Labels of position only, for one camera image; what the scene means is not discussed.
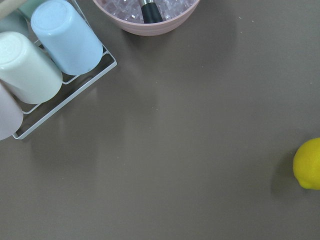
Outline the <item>ice cubes in bowl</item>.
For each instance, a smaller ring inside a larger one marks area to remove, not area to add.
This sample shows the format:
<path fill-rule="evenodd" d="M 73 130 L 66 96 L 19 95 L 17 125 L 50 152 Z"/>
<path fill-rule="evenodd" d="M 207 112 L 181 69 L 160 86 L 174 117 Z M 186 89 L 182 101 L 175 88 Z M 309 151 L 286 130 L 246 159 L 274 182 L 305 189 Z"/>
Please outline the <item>ice cubes in bowl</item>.
<path fill-rule="evenodd" d="M 173 19 L 187 9 L 195 0 L 154 0 L 164 21 Z M 138 0 L 103 0 L 102 8 L 121 20 L 143 24 L 143 14 Z"/>

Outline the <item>black handled metal scoop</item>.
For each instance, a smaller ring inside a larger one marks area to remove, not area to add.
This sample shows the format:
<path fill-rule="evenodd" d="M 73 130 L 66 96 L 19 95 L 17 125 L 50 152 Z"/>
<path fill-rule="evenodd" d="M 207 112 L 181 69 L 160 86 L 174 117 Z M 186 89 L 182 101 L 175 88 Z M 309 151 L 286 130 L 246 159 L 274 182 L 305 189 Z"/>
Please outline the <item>black handled metal scoop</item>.
<path fill-rule="evenodd" d="M 145 24 L 160 23 L 163 21 L 160 11 L 153 0 L 139 0 L 138 2 Z"/>

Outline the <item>pink ribbed bowl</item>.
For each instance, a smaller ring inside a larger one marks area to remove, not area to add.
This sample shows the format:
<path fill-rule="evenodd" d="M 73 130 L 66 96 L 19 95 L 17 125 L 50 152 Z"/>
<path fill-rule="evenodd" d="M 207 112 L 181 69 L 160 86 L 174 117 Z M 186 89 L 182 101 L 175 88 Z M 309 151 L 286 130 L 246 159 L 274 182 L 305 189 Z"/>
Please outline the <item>pink ribbed bowl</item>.
<path fill-rule="evenodd" d="M 180 25 L 182 25 L 194 12 L 199 0 L 196 0 L 187 10 L 185 10 L 180 15 L 158 23 L 134 23 L 130 21 L 125 21 L 116 16 L 113 16 L 106 9 L 104 9 L 104 4 L 107 0 L 93 0 L 94 4 L 107 16 L 107 18 L 118 26 L 120 29 L 138 36 L 159 36 L 170 31 L 173 31 Z"/>

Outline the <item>pale mint plastic cup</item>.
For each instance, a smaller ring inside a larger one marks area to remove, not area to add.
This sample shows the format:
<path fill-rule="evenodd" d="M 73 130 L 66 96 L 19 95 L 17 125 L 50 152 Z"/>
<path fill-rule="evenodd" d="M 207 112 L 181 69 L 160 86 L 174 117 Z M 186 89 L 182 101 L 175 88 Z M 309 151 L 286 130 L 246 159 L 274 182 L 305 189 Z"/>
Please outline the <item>pale mint plastic cup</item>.
<path fill-rule="evenodd" d="M 0 34 L 0 79 L 27 104 L 41 104 L 61 89 L 63 75 L 46 54 L 26 36 Z"/>

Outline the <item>green plastic cup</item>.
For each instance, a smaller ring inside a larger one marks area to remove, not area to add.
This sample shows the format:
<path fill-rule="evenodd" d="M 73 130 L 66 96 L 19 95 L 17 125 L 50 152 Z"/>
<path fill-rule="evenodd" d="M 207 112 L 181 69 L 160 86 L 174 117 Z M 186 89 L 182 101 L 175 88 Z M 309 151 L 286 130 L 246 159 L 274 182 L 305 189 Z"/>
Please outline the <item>green plastic cup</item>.
<path fill-rule="evenodd" d="M 18 10 L 26 19 L 30 20 L 39 4 L 41 4 L 40 0 L 27 0 Z"/>

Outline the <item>light blue plastic cup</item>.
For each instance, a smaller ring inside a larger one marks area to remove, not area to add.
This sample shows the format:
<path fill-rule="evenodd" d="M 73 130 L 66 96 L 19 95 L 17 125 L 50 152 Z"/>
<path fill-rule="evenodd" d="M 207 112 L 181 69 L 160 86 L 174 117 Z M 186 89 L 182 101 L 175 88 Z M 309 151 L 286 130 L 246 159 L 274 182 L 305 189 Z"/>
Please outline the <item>light blue plastic cup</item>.
<path fill-rule="evenodd" d="M 67 75 L 90 72 L 101 61 L 103 45 L 66 0 L 48 0 L 31 16 L 31 28 L 54 63 Z"/>

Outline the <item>yellow lemon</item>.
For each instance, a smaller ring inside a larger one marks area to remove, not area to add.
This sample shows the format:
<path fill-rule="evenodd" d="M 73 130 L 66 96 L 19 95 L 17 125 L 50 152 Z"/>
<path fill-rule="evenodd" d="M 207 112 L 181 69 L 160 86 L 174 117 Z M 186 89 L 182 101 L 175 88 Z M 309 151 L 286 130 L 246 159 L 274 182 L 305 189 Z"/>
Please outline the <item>yellow lemon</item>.
<path fill-rule="evenodd" d="M 320 189 L 320 138 L 303 143 L 293 158 L 293 173 L 304 189 Z"/>

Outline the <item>pale pink plastic cup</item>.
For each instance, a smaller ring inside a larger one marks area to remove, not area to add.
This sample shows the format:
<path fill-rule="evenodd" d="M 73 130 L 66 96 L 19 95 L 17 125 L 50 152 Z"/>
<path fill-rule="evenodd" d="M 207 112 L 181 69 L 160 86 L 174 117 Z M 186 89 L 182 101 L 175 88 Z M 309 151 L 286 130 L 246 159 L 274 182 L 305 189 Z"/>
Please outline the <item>pale pink plastic cup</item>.
<path fill-rule="evenodd" d="M 0 84 L 0 139 L 13 135 L 22 125 L 23 112 L 10 92 Z"/>

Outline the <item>grey blue plastic cup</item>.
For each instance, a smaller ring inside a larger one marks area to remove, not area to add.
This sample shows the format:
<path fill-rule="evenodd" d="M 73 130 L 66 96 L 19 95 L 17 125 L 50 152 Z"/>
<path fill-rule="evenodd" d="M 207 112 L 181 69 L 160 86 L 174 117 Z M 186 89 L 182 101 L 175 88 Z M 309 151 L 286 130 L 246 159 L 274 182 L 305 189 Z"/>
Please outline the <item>grey blue plastic cup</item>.
<path fill-rule="evenodd" d="M 24 16 L 18 11 L 13 11 L 0 20 L 0 32 L 17 32 L 27 38 L 29 37 L 28 23 Z"/>

